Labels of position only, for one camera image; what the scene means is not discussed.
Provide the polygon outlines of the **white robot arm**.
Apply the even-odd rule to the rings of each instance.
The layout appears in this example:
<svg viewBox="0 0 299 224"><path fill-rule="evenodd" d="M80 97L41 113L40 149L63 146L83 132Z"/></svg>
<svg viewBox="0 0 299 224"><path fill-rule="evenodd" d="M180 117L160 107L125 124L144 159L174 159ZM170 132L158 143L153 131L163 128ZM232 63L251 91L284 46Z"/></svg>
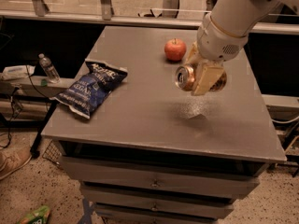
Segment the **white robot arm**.
<svg viewBox="0 0 299 224"><path fill-rule="evenodd" d="M281 4L293 12L299 8L299 0L217 0L204 16L185 64L176 72L176 85L193 96L216 90L225 77L223 63L237 56L255 24Z"/></svg>

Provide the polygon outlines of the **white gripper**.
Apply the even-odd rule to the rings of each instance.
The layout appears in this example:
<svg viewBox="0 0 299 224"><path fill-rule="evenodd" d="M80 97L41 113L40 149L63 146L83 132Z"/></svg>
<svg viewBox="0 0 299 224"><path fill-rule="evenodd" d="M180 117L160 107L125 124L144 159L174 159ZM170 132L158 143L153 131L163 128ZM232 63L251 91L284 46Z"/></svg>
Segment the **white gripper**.
<svg viewBox="0 0 299 224"><path fill-rule="evenodd" d="M225 87L225 70L221 63L202 63L203 58L211 61L232 60L244 45L248 37L229 35L218 28L211 15L206 14L197 31L197 42L192 43L185 64L198 65L192 95L200 96L209 91L221 91Z"/></svg>

